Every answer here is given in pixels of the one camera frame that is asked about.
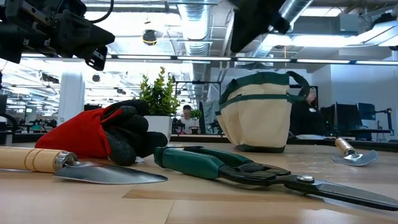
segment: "wooden handle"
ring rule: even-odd
[[[339,148],[343,154],[348,155],[351,152],[355,152],[355,149],[345,140],[342,138],[338,138],[335,141],[335,145]]]
[[[54,173],[66,161],[77,161],[74,153],[54,149],[0,147],[0,169]]]

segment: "metal blade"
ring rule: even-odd
[[[366,207],[398,211],[398,200],[365,190],[355,189],[324,180],[316,180],[313,184],[284,184],[285,187],[305,194],[341,200]]]
[[[73,162],[54,173],[62,179],[91,182],[96,184],[149,184],[163,182],[167,177],[126,167],[100,164],[96,162]]]
[[[370,164],[371,162],[375,161],[379,157],[379,153],[377,153],[375,150],[369,151],[365,154],[359,154],[362,156],[356,157],[338,157],[338,156],[333,156],[332,159],[340,164],[344,165],[349,165],[349,166],[365,166]]]

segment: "green plant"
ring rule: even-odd
[[[191,110],[191,118],[195,121],[195,126],[197,125],[197,120],[201,117],[200,110]]]
[[[172,116],[180,106],[176,96],[173,96],[173,77],[165,76],[165,68],[161,67],[159,77],[150,85],[147,75],[142,76],[140,100],[149,105],[149,114],[152,116]]]

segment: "office desk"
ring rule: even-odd
[[[230,144],[201,145],[237,152]],[[335,152],[329,146],[287,146],[283,154],[237,153],[293,173],[398,198],[398,154],[380,152],[369,167],[349,167],[332,161]],[[134,168],[165,175],[169,181],[96,185],[64,182],[51,174],[0,171],[0,223],[398,223],[398,212],[305,197],[281,185],[267,189],[198,179],[161,169],[153,157]]]

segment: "black glove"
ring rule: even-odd
[[[127,100],[105,109],[102,127],[108,138],[111,154],[109,159],[120,166],[130,166],[136,157],[147,157],[156,147],[167,145],[162,133],[147,132],[148,104],[143,100]]]

